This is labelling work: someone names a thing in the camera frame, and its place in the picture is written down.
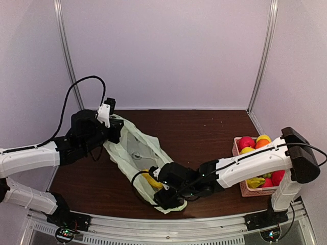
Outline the yellow mango toy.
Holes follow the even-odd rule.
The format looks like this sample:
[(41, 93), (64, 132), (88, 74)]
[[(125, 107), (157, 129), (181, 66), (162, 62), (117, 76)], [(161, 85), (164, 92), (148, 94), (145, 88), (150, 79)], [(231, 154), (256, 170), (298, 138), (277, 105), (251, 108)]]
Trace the yellow mango toy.
[(162, 189), (163, 185), (160, 182), (157, 182), (154, 178), (152, 178), (149, 174), (149, 170), (145, 169), (143, 170), (142, 176), (148, 181), (148, 183), (156, 188), (156, 189)]

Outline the yellow lemon toy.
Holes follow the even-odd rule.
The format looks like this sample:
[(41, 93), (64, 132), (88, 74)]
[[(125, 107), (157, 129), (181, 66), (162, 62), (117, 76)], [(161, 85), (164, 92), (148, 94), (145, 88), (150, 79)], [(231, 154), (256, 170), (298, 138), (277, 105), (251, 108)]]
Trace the yellow lemon toy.
[(250, 153), (250, 152), (252, 152), (252, 151), (255, 151), (255, 149), (254, 149), (254, 148), (251, 148), (251, 147), (245, 147), (245, 148), (243, 148), (243, 149), (241, 150), (241, 155), (243, 155), (243, 154), (247, 154), (247, 153)]
[(260, 136), (256, 139), (256, 142), (258, 142), (258, 141), (260, 141), (260, 140), (262, 140), (262, 139), (267, 140), (268, 142), (271, 142), (270, 137), (269, 137), (268, 135), (265, 135), (265, 134), (260, 135)]

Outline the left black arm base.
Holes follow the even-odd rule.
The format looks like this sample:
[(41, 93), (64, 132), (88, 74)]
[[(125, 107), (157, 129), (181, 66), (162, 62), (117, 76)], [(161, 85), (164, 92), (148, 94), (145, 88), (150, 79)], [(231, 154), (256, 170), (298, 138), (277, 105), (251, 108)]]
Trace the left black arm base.
[(91, 216), (72, 212), (61, 194), (51, 192), (57, 204), (53, 214), (45, 214), (46, 221), (58, 227), (55, 238), (60, 244), (71, 242), (80, 231), (87, 232)]

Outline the yellow banana toy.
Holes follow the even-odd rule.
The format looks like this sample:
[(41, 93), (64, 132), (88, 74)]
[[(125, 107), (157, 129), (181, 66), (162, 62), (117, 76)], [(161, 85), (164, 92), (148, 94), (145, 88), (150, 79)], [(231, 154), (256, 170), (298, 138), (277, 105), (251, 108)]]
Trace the yellow banana toy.
[(265, 184), (265, 182), (265, 178), (262, 177), (254, 177), (246, 180), (247, 186), (251, 189), (259, 188), (260, 186)]

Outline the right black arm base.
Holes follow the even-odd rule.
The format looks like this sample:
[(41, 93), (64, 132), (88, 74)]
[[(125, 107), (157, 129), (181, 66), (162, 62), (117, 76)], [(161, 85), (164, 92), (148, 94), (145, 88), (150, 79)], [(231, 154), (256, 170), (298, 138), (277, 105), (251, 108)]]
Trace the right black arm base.
[(288, 209), (284, 211), (275, 211), (272, 206), (272, 197), (268, 199), (268, 207), (264, 211), (247, 214), (244, 216), (247, 231), (261, 230), (261, 238), (266, 242), (278, 242), (288, 232), (282, 234), (280, 224), (289, 220)]

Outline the curved aluminium rail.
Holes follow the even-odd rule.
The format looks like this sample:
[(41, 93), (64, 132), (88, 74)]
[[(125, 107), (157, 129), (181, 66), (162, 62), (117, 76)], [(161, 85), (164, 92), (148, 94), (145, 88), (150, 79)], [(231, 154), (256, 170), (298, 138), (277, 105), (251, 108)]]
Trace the curved aluminium rail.
[(316, 244), (303, 202), (293, 203), (289, 220), (249, 230), (244, 214), (190, 219), (131, 219), (93, 215), (88, 231), (69, 244), (271, 244), (268, 235), (282, 234), (277, 244)]

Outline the pink plastic basket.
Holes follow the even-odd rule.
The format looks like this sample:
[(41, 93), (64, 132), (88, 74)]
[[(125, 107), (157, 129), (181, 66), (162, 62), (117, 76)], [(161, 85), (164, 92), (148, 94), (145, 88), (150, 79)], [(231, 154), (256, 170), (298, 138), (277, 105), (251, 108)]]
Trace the pink plastic basket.
[[(250, 136), (236, 137), (233, 140), (232, 155), (239, 156), (258, 150), (271, 142), (268, 135), (260, 135), (259, 138)], [(242, 197), (259, 197), (272, 195), (285, 176), (285, 170), (269, 172), (242, 181), (240, 189)]]

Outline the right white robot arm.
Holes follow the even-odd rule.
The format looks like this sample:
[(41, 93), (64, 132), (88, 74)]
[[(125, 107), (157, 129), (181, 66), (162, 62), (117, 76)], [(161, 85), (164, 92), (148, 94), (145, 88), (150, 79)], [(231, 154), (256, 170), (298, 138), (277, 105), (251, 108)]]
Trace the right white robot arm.
[(304, 184), (320, 175), (314, 155), (316, 148), (292, 127), (282, 129), (281, 137), (253, 152), (203, 163), (197, 170), (176, 162), (151, 167), (150, 176), (163, 184), (154, 202), (164, 210), (179, 207), (191, 197), (203, 198), (242, 181), (284, 170), (285, 175), (272, 194), (271, 207), (262, 214), (266, 225), (273, 225), (288, 209)]

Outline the left aluminium frame post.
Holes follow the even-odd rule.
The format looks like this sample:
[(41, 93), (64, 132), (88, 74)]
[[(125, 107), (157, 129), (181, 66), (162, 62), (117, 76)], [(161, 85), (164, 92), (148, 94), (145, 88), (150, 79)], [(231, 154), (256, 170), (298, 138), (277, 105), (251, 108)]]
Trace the left aluminium frame post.
[[(59, 38), (60, 38), (60, 42), (61, 42), (61, 46), (62, 46), (64, 61), (65, 61), (69, 80), (70, 80), (71, 84), (73, 84), (76, 81), (76, 76), (75, 76), (75, 71), (74, 71), (74, 67), (73, 67), (73, 63), (72, 63), (72, 59), (71, 59), (71, 54), (69, 52), (68, 40), (67, 40), (63, 11), (62, 11), (62, 3), (60, 0), (54, 0), (53, 2), (54, 2), (54, 10), (55, 10), (55, 15), (56, 15), (56, 20), (57, 20)], [(78, 109), (79, 110), (85, 109), (83, 101), (82, 101), (81, 93), (80, 93), (80, 90), (77, 85), (75, 85), (75, 87), (73, 88), (73, 93), (74, 93), (74, 97), (75, 97)]]

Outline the red plush fruit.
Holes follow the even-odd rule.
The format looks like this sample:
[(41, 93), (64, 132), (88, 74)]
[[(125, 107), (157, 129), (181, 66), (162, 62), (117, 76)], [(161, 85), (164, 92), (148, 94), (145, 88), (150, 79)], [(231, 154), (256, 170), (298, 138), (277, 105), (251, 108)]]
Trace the red plush fruit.
[(281, 181), (284, 178), (285, 175), (285, 170), (279, 170), (279, 171), (275, 171), (271, 174), (271, 181), (273, 186), (279, 186)]

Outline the orange fruit in bag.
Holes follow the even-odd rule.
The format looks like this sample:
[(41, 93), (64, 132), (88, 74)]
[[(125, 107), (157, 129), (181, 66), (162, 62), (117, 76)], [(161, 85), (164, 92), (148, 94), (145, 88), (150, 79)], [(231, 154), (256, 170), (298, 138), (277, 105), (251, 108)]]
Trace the orange fruit in bag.
[(271, 141), (268, 139), (260, 139), (256, 142), (255, 149), (262, 148), (266, 145), (268, 145)]

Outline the peach fruit in bag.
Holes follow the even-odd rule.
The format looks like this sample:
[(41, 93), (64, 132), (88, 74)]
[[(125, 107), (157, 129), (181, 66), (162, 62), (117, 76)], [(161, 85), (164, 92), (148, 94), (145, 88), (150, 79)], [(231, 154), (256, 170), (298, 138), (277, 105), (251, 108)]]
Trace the peach fruit in bag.
[(240, 138), (239, 143), (238, 143), (238, 147), (239, 150), (243, 150), (244, 148), (248, 147), (248, 148), (255, 148), (256, 142), (253, 138), (251, 138), (250, 136), (243, 136)]

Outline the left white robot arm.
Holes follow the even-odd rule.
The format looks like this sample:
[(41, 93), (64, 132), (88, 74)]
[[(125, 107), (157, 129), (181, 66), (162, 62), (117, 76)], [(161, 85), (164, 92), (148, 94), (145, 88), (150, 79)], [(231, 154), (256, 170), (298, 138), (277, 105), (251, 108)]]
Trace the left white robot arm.
[(111, 115), (98, 116), (95, 111), (82, 110), (72, 115), (71, 128), (65, 136), (48, 143), (21, 149), (1, 150), (1, 202), (53, 214), (63, 227), (70, 226), (73, 214), (57, 197), (10, 179), (10, 175), (48, 166), (65, 166), (87, 157), (105, 142), (119, 143), (123, 120)]

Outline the light green plastic bag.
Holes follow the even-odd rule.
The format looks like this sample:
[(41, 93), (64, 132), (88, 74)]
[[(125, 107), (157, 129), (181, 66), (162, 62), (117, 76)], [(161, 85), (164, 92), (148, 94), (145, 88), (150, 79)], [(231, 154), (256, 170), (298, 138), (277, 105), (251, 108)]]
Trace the light green plastic bag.
[[(149, 170), (152, 166), (161, 168), (166, 163), (173, 162), (165, 151), (161, 149), (158, 138), (143, 133), (135, 124), (119, 115), (114, 114), (113, 117), (124, 121), (120, 142), (115, 144), (106, 141), (104, 148), (110, 155), (110, 160), (118, 165), (120, 171), (130, 182), (139, 171)], [(155, 205), (153, 198), (156, 190), (141, 174), (135, 178), (133, 186), (136, 189), (132, 187), (132, 190), (136, 190), (146, 204)], [(164, 210), (161, 207), (154, 208), (164, 214), (168, 214), (171, 211), (182, 211), (187, 204), (188, 202), (184, 201), (182, 206), (168, 210)]]

